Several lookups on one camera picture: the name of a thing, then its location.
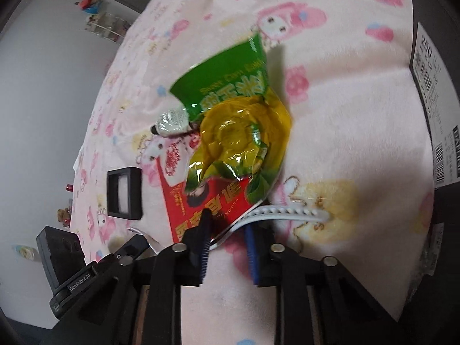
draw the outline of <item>barcode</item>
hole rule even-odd
[[[422,57],[420,56],[419,52],[415,53],[415,65],[420,70],[423,81],[425,82],[426,91],[429,92],[432,86],[432,80],[428,70],[426,70],[425,63],[422,61]]]
[[[434,175],[436,184],[444,183],[444,151],[442,144],[434,149]]]

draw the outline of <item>green snack bag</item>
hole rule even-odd
[[[201,144],[189,163],[185,191],[211,176],[240,179],[250,203],[264,199],[276,180],[291,118],[268,84],[259,34],[193,67],[172,87],[190,122],[201,122]]]

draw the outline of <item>pink blanket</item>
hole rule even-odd
[[[156,164],[144,154],[171,141],[149,128],[179,105],[168,93],[176,79],[257,27],[293,118],[270,200],[333,216],[324,226],[279,222],[278,237],[305,256],[338,257],[398,318],[433,202],[430,139],[408,69],[412,25],[411,0],[152,0],[107,74],[79,156],[71,231],[87,261],[131,237],[128,225],[172,243]],[[126,166],[143,169],[140,221],[106,215],[106,173]],[[211,252],[204,285],[183,289],[183,343],[272,344],[274,299],[252,285],[234,235]]]

